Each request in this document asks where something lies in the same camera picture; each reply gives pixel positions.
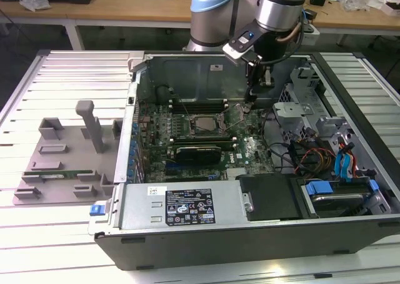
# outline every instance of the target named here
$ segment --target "green circuit board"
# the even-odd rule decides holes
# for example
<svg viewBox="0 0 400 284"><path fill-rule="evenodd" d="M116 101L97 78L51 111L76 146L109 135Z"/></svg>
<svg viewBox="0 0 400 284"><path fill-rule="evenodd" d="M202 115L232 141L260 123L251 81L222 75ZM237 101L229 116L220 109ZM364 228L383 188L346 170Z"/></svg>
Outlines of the green circuit board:
<svg viewBox="0 0 400 284"><path fill-rule="evenodd" d="M238 106L241 104L229 104L231 109L222 113L189 115L173 114L168 106L141 106L143 148L149 154L145 182L228 180L228 168L244 168L254 175L274 172L259 134L262 110L246 114ZM171 154L178 148L203 145L192 141L196 139L208 146L217 143L222 149L219 162L181 165L174 160Z"/></svg>

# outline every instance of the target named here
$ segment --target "blue drive bracket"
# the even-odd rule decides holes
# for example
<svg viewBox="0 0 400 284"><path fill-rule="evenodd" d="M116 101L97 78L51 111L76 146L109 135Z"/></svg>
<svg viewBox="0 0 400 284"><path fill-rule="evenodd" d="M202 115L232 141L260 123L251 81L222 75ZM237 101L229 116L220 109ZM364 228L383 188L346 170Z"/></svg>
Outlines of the blue drive bracket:
<svg viewBox="0 0 400 284"><path fill-rule="evenodd" d="M308 195L325 195L333 193L331 184L328 181L312 181L306 185Z"/></svg>

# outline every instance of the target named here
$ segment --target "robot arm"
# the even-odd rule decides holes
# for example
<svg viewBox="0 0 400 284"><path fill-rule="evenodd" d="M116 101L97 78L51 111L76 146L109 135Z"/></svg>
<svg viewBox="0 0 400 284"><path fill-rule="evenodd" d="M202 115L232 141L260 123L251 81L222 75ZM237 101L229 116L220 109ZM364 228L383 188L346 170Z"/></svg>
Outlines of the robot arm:
<svg viewBox="0 0 400 284"><path fill-rule="evenodd" d="M192 0L191 40L186 50L222 48L235 64L245 61L248 86L245 100L253 102L256 90L273 86L273 65L300 47L304 36L301 13L304 1ZM285 54L289 43L296 39L296 47Z"/></svg>
<svg viewBox="0 0 400 284"><path fill-rule="evenodd" d="M286 59L288 57L284 56L286 46L299 31L301 34L298 45L301 43L303 35L301 10L304 1L257 0L255 19L236 31L223 47L227 57L235 63L243 59L246 62L259 61L260 65L265 66Z"/></svg>

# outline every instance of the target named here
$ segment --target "metal bracket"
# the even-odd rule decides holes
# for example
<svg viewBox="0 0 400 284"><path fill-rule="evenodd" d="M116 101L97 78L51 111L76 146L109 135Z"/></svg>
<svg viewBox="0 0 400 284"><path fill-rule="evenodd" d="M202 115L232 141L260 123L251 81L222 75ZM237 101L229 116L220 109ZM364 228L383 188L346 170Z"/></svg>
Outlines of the metal bracket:
<svg viewBox="0 0 400 284"><path fill-rule="evenodd" d="M346 122L343 117L322 117L317 120L316 127L320 137L332 137Z"/></svg>

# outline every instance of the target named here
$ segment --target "screw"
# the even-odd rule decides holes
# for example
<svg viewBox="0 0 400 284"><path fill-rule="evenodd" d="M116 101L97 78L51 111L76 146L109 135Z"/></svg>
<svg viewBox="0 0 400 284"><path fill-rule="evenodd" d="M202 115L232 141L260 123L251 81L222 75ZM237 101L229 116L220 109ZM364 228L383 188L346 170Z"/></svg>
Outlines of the screw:
<svg viewBox="0 0 400 284"><path fill-rule="evenodd" d="M250 204L250 203L245 203L244 204L244 209L246 210L246 212L248 212L248 213L250 213L250 212L253 212L253 206L252 206L252 204Z"/></svg>

